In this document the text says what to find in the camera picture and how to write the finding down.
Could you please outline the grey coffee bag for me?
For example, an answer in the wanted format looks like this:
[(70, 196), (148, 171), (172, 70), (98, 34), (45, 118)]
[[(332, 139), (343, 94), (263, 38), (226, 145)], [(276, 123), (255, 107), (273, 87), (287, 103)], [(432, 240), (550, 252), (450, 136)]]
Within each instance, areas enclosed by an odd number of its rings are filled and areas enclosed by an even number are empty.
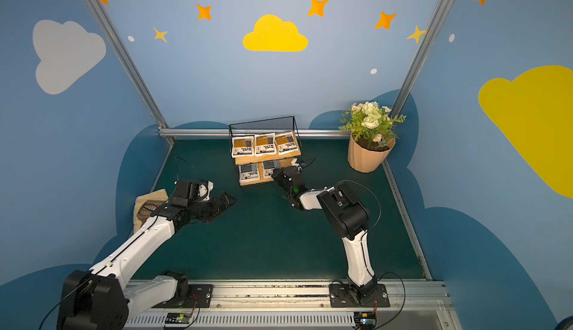
[(261, 179), (258, 164), (241, 164), (238, 166), (240, 184), (256, 182)]
[(264, 179), (272, 179), (272, 175), (276, 169), (280, 169), (280, 161), (279, 160), (268, 160), (262, 163), (263, 168), (263, 177)]

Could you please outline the yellow coffee bag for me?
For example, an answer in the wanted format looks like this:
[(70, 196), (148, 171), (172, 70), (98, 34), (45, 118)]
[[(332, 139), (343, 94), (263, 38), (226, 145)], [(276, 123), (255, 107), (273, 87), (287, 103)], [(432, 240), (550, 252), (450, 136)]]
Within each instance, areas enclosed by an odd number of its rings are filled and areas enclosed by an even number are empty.
[(255, 136), (255, 155), (276, 155), (275, 133), (259, 134)]
[(255, 138), (253, 136), (232, 137), (231, 157), (242, 158), (254, 156), (254, 140)]
[(286, 155), (299, 150), (298, 143), (293, 131), (276, 134), (275, 144), (279, 155)]

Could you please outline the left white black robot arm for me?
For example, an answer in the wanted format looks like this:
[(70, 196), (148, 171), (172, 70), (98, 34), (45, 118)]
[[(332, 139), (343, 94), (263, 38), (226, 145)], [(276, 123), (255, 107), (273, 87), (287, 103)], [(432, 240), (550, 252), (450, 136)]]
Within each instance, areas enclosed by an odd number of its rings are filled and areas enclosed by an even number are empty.
[(65, 279), (57, 329), (123, 329), (137, 315), (165, 303), (184, 307), (195, 301), (188, 277), (166, 272), (135, 288), (128, 283), (164, 243), (193, 221), (208, 223), (236, 203), (222, 192), (212, 194), (213, 183), (179, 181), (167, 201), (152, 209), (144, 224), (89, 270), (76, 270)]

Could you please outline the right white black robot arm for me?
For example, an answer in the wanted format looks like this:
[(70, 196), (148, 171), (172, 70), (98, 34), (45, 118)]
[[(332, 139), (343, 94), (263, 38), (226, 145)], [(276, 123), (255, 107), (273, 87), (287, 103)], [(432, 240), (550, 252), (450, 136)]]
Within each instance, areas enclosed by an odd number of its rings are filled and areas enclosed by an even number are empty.
[(302, 180), (301, 171), (300, 166), (282, 167), (273, 170), (272, 179), (286, 191), (293, 208), (323, 212), (334, 233), (343, 241), (348, 262), (344, 294), (357, 306), (365, 305), (375, 299), (379, 282), (370, 262), (367, 243), (370, 211), (348, 181), (309, 189)]

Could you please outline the brown slotted spatula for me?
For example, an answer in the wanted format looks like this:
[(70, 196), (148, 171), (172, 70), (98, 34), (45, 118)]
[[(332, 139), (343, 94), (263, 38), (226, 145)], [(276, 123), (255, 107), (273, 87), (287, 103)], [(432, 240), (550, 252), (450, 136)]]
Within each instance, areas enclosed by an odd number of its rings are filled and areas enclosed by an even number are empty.
[(145, 201), (135, 214), (136, 220), (139, 221), (141, 224), (144, 224), (147, 221), (147, 219), (149, 219), (153, 215), (153, 213), (164, 204), (165, 202), (158, 200)]

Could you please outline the potted artificial flower plant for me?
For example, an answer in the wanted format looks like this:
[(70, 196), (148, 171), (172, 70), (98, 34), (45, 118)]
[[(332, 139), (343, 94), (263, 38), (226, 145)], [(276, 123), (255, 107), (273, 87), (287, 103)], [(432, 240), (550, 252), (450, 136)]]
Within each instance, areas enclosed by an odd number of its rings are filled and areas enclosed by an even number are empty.
[(348, 162), (360, 173), (371, 173), (387, 158), (398, 139), (394, 132), (407, 117), (391, 116), (392, 109), (377, 102), (353, 104), (343, 113), (339, 130), (350, 133)]

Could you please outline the left small circuit board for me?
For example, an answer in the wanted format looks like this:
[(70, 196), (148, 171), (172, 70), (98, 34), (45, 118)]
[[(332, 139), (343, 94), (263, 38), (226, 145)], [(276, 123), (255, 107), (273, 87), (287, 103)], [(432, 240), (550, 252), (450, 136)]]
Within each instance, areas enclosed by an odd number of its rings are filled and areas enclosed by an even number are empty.
[(189, 312), (168, 312), (164, 320), (164, 327), (186, 328), (191, 324), (192, 319), (193, 314)]

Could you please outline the small circuit board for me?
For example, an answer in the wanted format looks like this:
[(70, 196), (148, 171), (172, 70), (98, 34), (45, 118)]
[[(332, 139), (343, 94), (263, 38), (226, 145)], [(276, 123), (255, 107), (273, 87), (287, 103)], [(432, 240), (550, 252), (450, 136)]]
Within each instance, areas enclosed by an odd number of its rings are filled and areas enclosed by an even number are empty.
[(189, 312), (168, 312), (164, 320), (164, 327), (186, 328), (191, 324), (192, 319), (193, 314)]
[(374, 330), (377, 325), (377, 316), (374, 312), (355, 312), (354, 330)]

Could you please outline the right small circuit board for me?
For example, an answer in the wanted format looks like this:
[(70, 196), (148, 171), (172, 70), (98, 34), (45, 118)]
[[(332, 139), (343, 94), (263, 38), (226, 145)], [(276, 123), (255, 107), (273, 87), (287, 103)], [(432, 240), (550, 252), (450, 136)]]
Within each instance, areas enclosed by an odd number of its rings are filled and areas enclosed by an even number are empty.
[(374, 330), (377, 325), (377, 316), (374, 312), (355, 312), (354, 330)]

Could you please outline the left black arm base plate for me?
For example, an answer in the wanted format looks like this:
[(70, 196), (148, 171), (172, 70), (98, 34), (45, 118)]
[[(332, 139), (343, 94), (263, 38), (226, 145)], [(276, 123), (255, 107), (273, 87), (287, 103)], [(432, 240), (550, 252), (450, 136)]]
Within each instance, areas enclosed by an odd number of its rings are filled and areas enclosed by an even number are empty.
[(179, 308), (209, 308), (213, 299), (212, 284), (188, 284), (188, 290)]

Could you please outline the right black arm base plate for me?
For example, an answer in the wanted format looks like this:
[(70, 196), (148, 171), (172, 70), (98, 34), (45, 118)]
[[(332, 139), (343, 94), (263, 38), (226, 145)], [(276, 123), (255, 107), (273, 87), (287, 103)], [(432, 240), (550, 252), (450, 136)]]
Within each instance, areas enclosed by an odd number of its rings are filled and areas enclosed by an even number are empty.
[(390, 301), (386, 286), (378, 284), (373, 292), (360, 295), (348, 284), (333, 282), (328, 286), (332, 308), (389, 308)]

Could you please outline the aluminium front rail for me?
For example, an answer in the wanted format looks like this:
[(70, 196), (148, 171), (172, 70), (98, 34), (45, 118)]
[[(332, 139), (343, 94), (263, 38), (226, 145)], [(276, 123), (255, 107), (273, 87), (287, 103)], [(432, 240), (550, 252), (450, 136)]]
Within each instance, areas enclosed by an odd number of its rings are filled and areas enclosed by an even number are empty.
[[(385, 279), (390, 307), (332, 308), (328, 286), (338, 281), (204, 281), (212, 284), (209, 308), (159, 304), (128, 321), (123, 329), (313, 329), (354, 328), (355, 312), (374, 312), (376, 329), (461, 329), (441, 282)], [(168, 312), (192, 313), (186, 328), (164, 327)]]

